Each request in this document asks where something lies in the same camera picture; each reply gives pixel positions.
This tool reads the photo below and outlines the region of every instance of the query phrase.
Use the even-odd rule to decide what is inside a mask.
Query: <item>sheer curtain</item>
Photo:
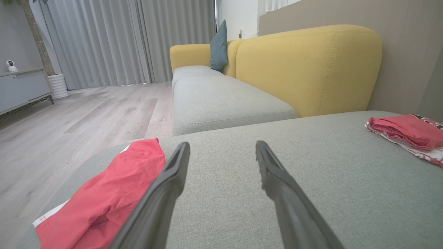
[[[60,41],[56,54],[66,58],[62,71],[73,78],[68,89],[170,81],[170,47],[209,43],[216,32],[214,0],[48,0],[47,6],[51,37]]]
[[[73,83],[68,89],[150,83],[127,0],[48,0]]]

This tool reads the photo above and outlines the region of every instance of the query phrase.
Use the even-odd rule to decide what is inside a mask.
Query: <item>security camera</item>
[[[7,60],[7,61],[6,61],[6,65],[8,66],[8,70],[9,70],[9,72],[15,72],[15,71],[17,71],[17,68],[14,66],[15,63],[14,63],[13,61],[11,61],[11,60]]]

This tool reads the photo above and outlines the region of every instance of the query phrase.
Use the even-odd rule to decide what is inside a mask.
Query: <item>laminate flooring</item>
[[[0,248],[15,248],[59,187],[111,146],[172,136],[171,83],[70,91],[0,116]]]

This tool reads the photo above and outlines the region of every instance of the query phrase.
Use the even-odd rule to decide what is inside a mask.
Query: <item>white planter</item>
[[[48,76],[48,78],[54,92],[52,94],[53,99],[62,99],[69,97],[69,93],[66,90],[65,76],[63,74],[51,75]]]

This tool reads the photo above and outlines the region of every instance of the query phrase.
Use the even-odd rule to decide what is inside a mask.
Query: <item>folded red shirt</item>
[[[431,151],[443,145],[443,125],[420,115],[370,118],[369,125],[389,137],[406,140],[416,148]]]
[[[106,248],[165,165],[157,139],[132,143],[33,224],[42,249]]]

